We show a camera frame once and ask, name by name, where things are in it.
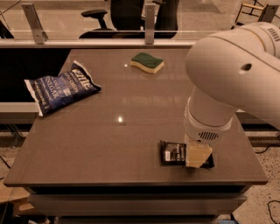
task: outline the table top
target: table top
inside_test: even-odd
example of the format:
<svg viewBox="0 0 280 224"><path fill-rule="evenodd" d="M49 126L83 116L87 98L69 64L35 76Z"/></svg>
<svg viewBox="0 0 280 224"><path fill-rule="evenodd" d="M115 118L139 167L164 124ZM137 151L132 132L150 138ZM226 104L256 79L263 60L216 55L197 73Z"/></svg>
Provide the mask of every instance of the table top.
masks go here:
<svg viewBox="0 0 280 224"><path fill-rule="evenodd" d="M137 53L164 59L157 74L130 66ZM7 186L169 186L265 184L268 179L234 117L213 145L212 169L163 166L159 141L185 141L184 110L193 84L187 49L72 50L62 68L82 63L100 93L38 117L4 183Z"/></svg>

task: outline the yellow sponge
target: yellow sponge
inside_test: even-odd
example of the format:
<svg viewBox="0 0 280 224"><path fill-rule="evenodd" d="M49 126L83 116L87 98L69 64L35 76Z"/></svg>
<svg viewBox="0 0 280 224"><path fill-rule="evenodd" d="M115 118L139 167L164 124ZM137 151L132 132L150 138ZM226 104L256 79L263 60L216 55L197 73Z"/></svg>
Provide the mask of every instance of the yellow sponge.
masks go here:
<svg viewBox="0 0 280 224"><path fill-rule="evenodd" d="M200 168L210 157L212 148L209 144L198 143L190 140L185 156L185 166Z"/></svg>
<svg viewBox="0 0 280 224"><path fill-rule="evenodd" d="M146 52L140 52L130 61L133 67L139 67L148 74L155 74L164 66L164 60L155 58Z"/></svg>

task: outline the gray table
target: gray table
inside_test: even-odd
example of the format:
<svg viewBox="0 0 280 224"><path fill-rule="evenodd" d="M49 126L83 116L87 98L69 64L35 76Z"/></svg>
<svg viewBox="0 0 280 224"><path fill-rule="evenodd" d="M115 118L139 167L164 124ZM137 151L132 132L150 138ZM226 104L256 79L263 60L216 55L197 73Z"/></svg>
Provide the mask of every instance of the gray table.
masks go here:
<svg viewBox="0 0 280 224"><path fill-rule="evenodd" d="M232 213L246 190L268 182L236 117L213 146L213 169L161 165L159 141L185 141L183 114L193 88L187 51L72 50L62 70L78 60L102 91L37 118L4 183L25 187L46 215ZM150 75L131 67L139 52L163 58L163 69Z"/></svg>

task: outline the chair backrest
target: chair backrest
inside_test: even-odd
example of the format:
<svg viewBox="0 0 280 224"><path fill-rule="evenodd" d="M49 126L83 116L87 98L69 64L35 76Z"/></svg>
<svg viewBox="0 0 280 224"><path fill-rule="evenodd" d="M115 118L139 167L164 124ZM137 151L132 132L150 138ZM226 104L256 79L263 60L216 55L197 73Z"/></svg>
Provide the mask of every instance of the chair backrest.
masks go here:
<svg viewBox="0 0 280 224"><path fill-rule="evenodd" d="M179 0L166 0L163 2L157 13L155 24L156 38L172 38L178 30L177 10Z"/></svg>
<svg viewBox="0 0 280 224"><path fill-rule="evenodd" d="M139 31L144 0L111 0L111 20L118 31Z"/></svg>

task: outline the cable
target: cable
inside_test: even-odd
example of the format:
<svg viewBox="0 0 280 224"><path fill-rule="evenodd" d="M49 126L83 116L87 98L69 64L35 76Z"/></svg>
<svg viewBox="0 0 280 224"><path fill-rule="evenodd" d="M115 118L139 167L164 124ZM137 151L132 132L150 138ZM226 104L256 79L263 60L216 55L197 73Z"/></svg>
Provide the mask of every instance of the cable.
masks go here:
<svg viewBox="0 0 280 224"><path fill-rule="evenodd" d="M262 153L264 153L265 151L267 151L270 147L280 147L280 144L272 143L272 144L270 144L269 146L267 146L267 147L265 148L265 150L256 151L255 154L262 154Z"/></svg>
<svg viewBox="0 0 280 224"><path fill-rule="evenodd" d="M269 208L269 216L271 218L271 220L275 223L275 224L279 224L278 222L276 222L273 217L272 217L272 214L271 214L271 210L270 210L270 204L273 203L273 202L276 202L276 203L280 203L280 200L271 200L269 203L268 203L268 208Z"/></svg>
<svg viewBox="0 0 280 224"><path fill-rule="evenodd" d="M10 169L11 167L7 164L7 162L0 156L0 158L2 159L2 161L7 165L7 167Z"/></svg>

